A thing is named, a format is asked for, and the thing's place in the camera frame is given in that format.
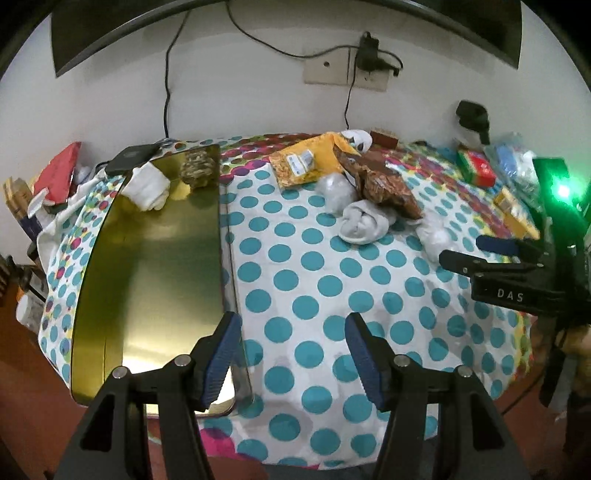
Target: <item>blue gripper pad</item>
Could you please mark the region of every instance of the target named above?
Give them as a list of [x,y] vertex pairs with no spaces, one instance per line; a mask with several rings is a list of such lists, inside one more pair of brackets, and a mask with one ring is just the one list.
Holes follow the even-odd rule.
[[219,336],[221,336],[221,339],[215,347],[215,352],[204,374],[205,380],[203,382],[201,402],[206,408],[209,408],[211,403],[219,396],[228,368],[230,368],[230,362],[236,354],[242,336],[242,318],[240,315],[227,312],[222,318],[220,326],[224,323],[227,323],[225,331],[218,332],[218,329],[216,329],[212,335],[212,341],[215,341]]
[[489,235],[479,235],[476,238],[476,246],[485,252],[506,255],[507,257],[519,256],[519,246],[512,238],[497,238]]
[[384,411],[392,387],[390,360],[394,352],[385,339],[371,334],[357,312],[345,320],[345,338],[368,400]]

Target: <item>white plastic bag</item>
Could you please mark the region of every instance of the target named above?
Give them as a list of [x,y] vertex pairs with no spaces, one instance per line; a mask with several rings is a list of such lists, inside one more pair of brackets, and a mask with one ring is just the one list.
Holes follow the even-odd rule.
[[357,201],[357,191],[343,174],[330,173],[316,182],[316,193],[324,197],[328,213],[343,215],[347,205]]
[[438,264],[441,252],[454,249],[452,237],[437,212],[425,209],[422,219],[414,222],[407,221],[407,223],[415,225],[417,237],[423,244],[430,261]]

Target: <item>chocolate bag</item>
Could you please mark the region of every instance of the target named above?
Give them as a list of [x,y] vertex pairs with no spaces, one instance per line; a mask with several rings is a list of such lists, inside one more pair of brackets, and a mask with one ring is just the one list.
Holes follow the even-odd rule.
[[353,177],[361,198],[376,205],[394,207],[398,213],[412,220],[423,217],[402,175],[386,167],[384,158],[378,152],[354,155],[336,145],[333,151],[341,166]]

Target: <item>snack packet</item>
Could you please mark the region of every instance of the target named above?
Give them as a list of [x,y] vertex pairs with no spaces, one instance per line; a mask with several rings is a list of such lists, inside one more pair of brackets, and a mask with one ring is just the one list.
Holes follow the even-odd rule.
[[343,167],[333,152],[335,145],[341,151],[357,154],[355,148],[341,134],[335,132],[302,140],[271,154],[269,161],[279,186],[284,189],[317,181],[330,173],[342,173]]

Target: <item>white cloth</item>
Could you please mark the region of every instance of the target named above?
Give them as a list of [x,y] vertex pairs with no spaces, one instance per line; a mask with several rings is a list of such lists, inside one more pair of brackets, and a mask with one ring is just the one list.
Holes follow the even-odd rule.
[[121,190],[121,195],[134,202],[138,208],[160,210],[168,198],[170,180],[150,162],[134,168],[129,183]]
[[55,257],[57,249],[61,243],[61,235],[64,231],[63,225],[68,218],[72,216],[86,201],[86,197],[96,185],[106,178],[104,170],[98,172],[94,178],[78,185],[76,193],[67,199],[68,206],[56,215],[53,221],[47,225],[37,237],[37,251],[39,252],[39,260],[45,272],[49,269],[51,259]]
[[353,202],[343,210],[339,237],[350,244],[370,244],[386,235],[396,218],[393,209],[378,207],[369,200]]

